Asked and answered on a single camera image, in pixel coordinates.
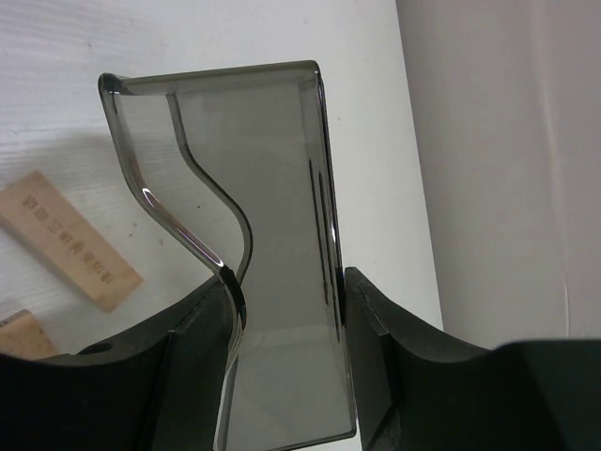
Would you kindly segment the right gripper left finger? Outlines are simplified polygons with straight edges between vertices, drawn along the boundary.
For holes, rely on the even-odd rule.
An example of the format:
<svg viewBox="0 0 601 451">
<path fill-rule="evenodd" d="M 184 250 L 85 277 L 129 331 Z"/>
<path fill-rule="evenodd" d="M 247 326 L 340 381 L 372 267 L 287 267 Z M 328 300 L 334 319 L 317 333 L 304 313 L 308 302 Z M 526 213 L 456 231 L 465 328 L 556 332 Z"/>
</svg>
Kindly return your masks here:
<svg viewBox="0 0 601 451">
<path fill-rule="evenodd" d="M 2 449 L 212 449 L 231 330 L 211 278 L 77 354 L 2 356 Z"/>
</svg>

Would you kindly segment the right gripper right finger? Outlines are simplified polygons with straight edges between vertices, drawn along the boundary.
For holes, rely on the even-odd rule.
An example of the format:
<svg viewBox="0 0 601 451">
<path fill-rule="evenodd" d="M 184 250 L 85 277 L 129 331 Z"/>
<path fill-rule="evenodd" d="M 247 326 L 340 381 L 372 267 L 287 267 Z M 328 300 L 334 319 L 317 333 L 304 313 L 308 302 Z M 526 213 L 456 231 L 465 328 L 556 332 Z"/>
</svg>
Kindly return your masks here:
<svg viewBox="0 0 601 451">
<path fill-rule="evenodd" d="M 600 343 L 486 350 L 345 271 L 348 354 L 365 450 L 596 450 Z"/>
</svg>

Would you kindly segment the wood block one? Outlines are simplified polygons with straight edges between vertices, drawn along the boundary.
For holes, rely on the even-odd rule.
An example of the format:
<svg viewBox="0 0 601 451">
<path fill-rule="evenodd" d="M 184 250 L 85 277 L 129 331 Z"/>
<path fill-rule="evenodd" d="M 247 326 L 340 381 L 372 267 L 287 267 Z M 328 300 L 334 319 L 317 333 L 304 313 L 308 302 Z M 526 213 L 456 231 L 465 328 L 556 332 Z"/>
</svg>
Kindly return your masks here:
<svg viewBox="0 0 601 451">
<path fill-rule="evenodd" d="M 144 283 L 38 170 L 1 191 L 1 220 L 104 312 L 115 310 Z"/>
</svg>

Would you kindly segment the smoky transparent plastic box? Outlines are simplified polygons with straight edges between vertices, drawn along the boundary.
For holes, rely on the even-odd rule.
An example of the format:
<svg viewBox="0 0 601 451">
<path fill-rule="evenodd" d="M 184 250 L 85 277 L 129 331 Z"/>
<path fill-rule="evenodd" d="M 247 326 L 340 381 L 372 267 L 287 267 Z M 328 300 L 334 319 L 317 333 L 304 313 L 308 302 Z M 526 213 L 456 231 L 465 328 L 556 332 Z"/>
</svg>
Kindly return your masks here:
<svg viewBox="0 0 601 451">
<path fill-rule="evenodd" d="M 244 304 L 214 446 L 354 435 L 324 86 L 313 60 L 129 78 L 101 103 L 140 206 Z"/>
</svg>

